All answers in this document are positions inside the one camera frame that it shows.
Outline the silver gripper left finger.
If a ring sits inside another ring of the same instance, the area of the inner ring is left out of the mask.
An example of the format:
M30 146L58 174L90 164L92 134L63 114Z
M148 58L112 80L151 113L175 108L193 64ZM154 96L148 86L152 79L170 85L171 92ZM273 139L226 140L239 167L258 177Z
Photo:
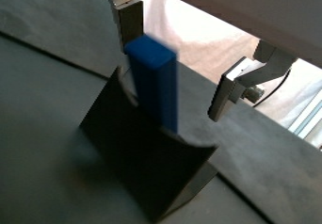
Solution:
M143 35L143 2L140 0L108 0L118 25L120 49Z

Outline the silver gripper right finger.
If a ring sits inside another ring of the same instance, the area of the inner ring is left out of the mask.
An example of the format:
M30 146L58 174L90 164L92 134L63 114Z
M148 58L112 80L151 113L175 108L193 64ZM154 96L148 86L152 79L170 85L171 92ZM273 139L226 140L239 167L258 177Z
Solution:
M295 60L289 52L259 40L253 58L243 56L222 74L207 116L218 121L241 99L255 103L265 94L259 85L282 77Z

